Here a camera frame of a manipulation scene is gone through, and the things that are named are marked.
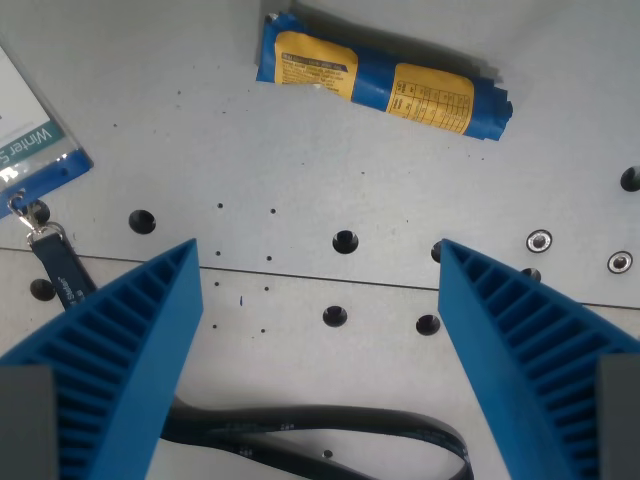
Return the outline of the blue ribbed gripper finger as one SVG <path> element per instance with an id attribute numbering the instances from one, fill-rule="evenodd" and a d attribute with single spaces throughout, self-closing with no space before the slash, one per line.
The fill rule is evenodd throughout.
<path id="1" fill-rule="evenodd" d="M 202 314 L 190 239 L 2 355 L 4 366 L 52 370 L 60 478 L 146 476 Z"/>
<path id="2" fill-rule="evenodd" d="M 596 479 L 596 365 L 639 342 L 478 251 L 440 242 L 438 310 L 510 476 Z"/>

